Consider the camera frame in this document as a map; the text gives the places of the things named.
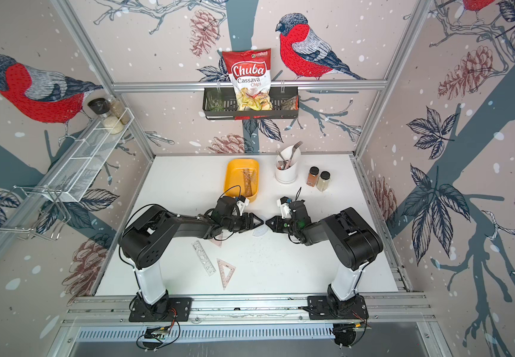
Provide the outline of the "yellow plastic storage box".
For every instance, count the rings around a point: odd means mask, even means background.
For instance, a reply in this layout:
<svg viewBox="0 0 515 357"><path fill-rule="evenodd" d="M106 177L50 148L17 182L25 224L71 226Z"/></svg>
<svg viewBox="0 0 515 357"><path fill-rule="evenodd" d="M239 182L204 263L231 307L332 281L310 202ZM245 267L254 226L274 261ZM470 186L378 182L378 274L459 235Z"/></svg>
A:
<svg viewBox="0 0 515 357"><path fill-rule="evenodd" d="M254 195L250 198L250 202L254 202L259 192L259 173L260 165L258 161L254 159L233 159L231 160L226 168L226 178L224 182L224 190L227 190L226 195L235 197L238 195L244 196L244 179L242 170L245 168L255 169L257 172L257 178L255 185L253 186Z"/></svg>

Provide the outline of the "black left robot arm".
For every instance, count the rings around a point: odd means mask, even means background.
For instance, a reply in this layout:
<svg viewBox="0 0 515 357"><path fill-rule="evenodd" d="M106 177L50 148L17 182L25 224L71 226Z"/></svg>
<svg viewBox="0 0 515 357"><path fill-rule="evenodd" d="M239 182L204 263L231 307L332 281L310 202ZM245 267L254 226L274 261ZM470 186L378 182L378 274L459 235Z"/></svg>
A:
<svg viewBox="0 0 515 357"><path fill-rule="evenodd" d="M126 227L119 239L121 257L130 261L138 298L148 308L164 313L168 306L168 290L157 267L172 239L193 237L214 239L224 230L231 234L252 231L264 221L245 211L249 199L244 196L221 196L214 208L195 217L172 213L158 204L146 205L146 211Z"/></svg>

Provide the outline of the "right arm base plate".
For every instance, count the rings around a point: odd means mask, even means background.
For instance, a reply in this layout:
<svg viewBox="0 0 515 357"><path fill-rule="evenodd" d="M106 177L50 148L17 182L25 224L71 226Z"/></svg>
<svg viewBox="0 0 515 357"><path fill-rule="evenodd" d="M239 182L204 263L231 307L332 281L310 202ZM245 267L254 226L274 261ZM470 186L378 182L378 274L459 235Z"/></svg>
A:
<svg viewBox="0 0 515 357"><path fill-rule="evenodd" d="M365 298L356 294L348 300L339 300L332 287L327 287L326 295L310 295L307 305L301 310L309 314L312 320L348 320L366 321L369 318Z"/></svg>

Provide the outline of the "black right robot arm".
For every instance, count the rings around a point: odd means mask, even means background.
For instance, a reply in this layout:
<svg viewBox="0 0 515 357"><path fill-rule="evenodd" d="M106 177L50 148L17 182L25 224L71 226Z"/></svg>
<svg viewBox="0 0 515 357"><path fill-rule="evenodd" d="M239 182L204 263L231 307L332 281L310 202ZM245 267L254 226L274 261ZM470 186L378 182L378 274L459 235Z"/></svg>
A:
<svg viewBox="0 0 515 357"><path fill-rule="evenodd" d="M303 199L284 196L278 200L278 207L281 213L267 220L266 225L295 244L311 246L328 241L341 266L327 294L339 303L356 298L366 267L383 251L382 239L375 230L351 207L315 223Z"/></svg>

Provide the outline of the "pink triangle ruler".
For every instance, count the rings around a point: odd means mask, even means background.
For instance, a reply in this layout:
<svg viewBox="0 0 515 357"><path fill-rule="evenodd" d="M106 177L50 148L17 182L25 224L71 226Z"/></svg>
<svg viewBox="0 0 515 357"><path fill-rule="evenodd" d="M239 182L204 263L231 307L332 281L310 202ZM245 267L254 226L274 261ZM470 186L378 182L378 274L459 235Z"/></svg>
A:
<svg viewBox="0 0 515 357"><path fill-rule="evenodd" d="M214 243L214 245L218 246L218 247L221 247L222 246L222 242L219 241L219 240L216 240L216 239L211 239L210 242Z"/></svg>
<svg viewBox="0 0 515 357"><path fill-rule="evenodd" d="M223 290L226 290L233 277L233 274L235 273L236 268L221 259L217 259L217 265Z"/></svg>

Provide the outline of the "short clear grey ruler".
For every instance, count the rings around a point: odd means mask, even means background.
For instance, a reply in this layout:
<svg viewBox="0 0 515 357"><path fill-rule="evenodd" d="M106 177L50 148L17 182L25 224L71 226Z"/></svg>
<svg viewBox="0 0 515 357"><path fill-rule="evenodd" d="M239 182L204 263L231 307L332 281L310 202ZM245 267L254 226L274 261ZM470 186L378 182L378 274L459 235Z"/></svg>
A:
<svg viewBox="0 0 515 357"><path fill-rule="evenodd" d="M204 267L204 270L206 271L208 276L212 276L216 269L209 259L208 255L205 252L205 249L202 247L201 243L197 240L192 243L192 246L196 252L196 255L199 259L199 261L202 263L202 266Z"/></svg>

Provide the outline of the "pink straight stencil ruler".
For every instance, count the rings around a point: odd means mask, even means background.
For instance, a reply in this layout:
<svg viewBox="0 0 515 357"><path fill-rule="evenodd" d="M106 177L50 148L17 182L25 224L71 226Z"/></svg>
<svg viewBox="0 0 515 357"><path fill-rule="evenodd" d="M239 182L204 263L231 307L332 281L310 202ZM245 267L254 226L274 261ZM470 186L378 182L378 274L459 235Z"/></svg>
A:
<svg viewBox="0 0 515 357"><path fill-rule="evenodd" d="M245 168L242 170L242 174L244 179L244 196L250 198L254 195L253 186L255 185L257 172L255 169Z"/></svg>

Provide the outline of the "clear protractor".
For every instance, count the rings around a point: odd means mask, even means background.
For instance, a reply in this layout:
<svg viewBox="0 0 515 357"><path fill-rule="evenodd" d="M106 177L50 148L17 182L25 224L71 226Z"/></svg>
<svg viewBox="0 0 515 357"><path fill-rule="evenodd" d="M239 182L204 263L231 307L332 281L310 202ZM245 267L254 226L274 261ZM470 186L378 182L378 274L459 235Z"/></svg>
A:
<svg viewBox="0 0 515 357"><path fill-rule="evenodd" d="M252 232L252 236L254 237L263 237L265 236L268 232L270 232L270 228L267 227L266 225L262 225L258 228L256 228L253 232Z"/></svg>

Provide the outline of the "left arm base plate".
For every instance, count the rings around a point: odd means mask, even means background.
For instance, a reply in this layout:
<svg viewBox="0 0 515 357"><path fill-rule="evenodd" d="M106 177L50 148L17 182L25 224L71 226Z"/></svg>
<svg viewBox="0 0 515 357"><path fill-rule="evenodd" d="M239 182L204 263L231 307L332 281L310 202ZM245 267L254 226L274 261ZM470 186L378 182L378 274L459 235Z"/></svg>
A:
<svg viewBox="0 0 515 357"><path fill-rule="evenodd" d="M191 297L170 297L165 293L158 302L148 304L138 292L130 303L129 322L185 322L189 319L193 299Z"/></svg>

